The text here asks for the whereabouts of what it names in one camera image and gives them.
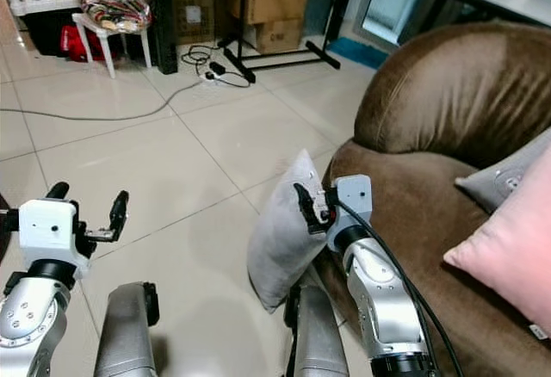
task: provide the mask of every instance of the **brown sofa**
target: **brown sofa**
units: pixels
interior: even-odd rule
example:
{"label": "brown sofa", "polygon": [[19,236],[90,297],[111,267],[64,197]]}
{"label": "brown sofa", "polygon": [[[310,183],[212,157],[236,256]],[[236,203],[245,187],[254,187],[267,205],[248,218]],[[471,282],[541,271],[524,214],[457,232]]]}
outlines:
{"label": "brown sofa", "polygon": [[[373,226],[442,321],[466,376],[551,375],[551,350],[523,316],[443,262],[444,252],[488,217],[454,187],[455,178],[498,162],[549,126],[551,30],[508,23],[441,28],[401,47],[379,69],[354,137],[325,173],[325,186],[339,176],[371,177]],[[324,250],[314,265],[359,333],[338,258]],[[444,375],[454,375],[432,336]]]}

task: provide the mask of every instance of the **floor mat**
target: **floor mat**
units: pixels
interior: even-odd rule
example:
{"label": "floor mat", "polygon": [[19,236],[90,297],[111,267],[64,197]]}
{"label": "floor mat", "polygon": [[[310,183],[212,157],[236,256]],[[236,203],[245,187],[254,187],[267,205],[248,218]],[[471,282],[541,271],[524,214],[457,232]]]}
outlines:
{"label": "floor mat", "polygon": [[388,57],[388,54],[381,50],[347,39],[346,37],[336,39],[327,46],[327,49],[373,69],[381,67]]}

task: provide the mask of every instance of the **plastic bag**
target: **plastic bag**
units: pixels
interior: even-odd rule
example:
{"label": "plastic bag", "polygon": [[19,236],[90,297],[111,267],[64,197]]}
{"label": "plastic bag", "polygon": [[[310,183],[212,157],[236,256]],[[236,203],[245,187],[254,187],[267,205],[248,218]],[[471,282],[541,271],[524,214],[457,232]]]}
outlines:
{"label": "plastic bag", "polygon": [[80,8],[100,27],[119,33],[138,33],[152,22],[147,0],[78,0]]}

